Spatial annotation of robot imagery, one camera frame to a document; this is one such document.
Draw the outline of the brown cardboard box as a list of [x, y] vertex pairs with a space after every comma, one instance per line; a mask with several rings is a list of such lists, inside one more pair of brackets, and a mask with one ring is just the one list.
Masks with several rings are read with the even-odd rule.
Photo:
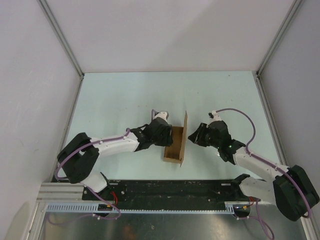
[[163, 160], [165, 162], [179, 164], [180, 166], [183, 164], [187, 140], [187, 124], [188, 113], [185, 111], [183, 126], [172, 127], [173, 143], [171, 146], [164, 148]]

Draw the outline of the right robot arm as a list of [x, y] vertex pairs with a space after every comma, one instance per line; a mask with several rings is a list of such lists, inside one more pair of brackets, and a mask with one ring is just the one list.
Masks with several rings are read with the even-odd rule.
[[309, 216], [311, 208], [320, 202], [317, 191], [302, 167], [288, 167], [249, 153], [244, 143], [231, 137], [227, 124], [222, 120], [201, 123], [188, 139], [198, 146], [216, 148], [224, 162], [259, 176], [259, 179], [255, 179], [243, 173], [231, 182], [230, 194], [237, 201], [247, 196], [266, 201], [277, 206], [291, 221]]

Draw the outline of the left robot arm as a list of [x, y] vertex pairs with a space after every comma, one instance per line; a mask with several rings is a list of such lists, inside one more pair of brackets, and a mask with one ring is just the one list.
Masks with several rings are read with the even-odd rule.
[[110, 196], [111, 188], [107, 177], [94, 166], [99, 158], [120, 153], [134, 153], [150, 146], [169, 147], [173, 144], [173, 126], [161, 118], [154, 118], [149, 124], [127, 128], [125, 134], [109, 138], [93, 139], [86, 133], [77, 134], [57, 155], [59, 163], [55, 177], [60, 170], [71, 184], [83, 184], [100, 200]]

